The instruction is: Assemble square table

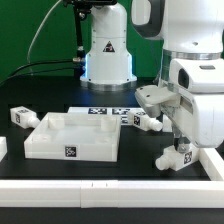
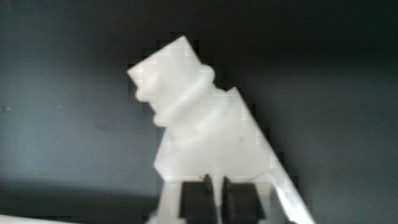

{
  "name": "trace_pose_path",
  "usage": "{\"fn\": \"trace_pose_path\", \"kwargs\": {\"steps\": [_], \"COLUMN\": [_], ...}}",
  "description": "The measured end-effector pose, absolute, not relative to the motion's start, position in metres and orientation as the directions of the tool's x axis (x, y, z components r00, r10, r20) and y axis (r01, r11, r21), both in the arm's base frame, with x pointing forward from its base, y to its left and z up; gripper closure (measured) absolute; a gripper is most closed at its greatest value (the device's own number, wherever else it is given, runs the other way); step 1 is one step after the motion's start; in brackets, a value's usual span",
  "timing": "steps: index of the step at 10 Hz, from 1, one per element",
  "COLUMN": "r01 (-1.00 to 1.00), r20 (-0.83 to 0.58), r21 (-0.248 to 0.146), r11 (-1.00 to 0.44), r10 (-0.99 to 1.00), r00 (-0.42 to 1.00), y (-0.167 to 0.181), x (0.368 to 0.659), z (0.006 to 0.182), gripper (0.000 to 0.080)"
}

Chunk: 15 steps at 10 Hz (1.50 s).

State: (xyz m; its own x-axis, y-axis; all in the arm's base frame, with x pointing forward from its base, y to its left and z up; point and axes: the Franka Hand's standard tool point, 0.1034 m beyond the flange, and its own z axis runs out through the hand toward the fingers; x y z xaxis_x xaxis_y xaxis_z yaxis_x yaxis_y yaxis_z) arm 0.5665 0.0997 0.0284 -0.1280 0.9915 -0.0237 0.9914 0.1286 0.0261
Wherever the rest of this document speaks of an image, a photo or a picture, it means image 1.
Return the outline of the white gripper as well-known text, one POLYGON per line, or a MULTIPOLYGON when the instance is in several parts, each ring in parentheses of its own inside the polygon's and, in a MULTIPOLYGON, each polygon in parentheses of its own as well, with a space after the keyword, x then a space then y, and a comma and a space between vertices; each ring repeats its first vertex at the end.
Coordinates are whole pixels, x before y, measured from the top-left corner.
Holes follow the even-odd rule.
POLYGON ((140 87, 138 104, 150 117, 166 115, 182 133, 179 153, 196 147, 216 148, 224 141, 224 60, 172 59, 168 80, 140 87))

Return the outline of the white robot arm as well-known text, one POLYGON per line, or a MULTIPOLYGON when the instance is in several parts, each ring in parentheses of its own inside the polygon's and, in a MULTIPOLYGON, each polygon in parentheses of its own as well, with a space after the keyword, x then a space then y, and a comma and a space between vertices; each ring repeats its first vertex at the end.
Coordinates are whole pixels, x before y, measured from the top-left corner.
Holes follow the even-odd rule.
MULTIPOLYGON (((117 6, 93 6, 92 47, 81 84, 116 90, 137 81, 126 51, 125 23, 117 6)), ((224 0, 132 0, 131 22, 148 40, 161 40, 162 59, 155 85, 136 90, 151 117, 165 114, 179 138, 197 147, 224 142, 224 0)))

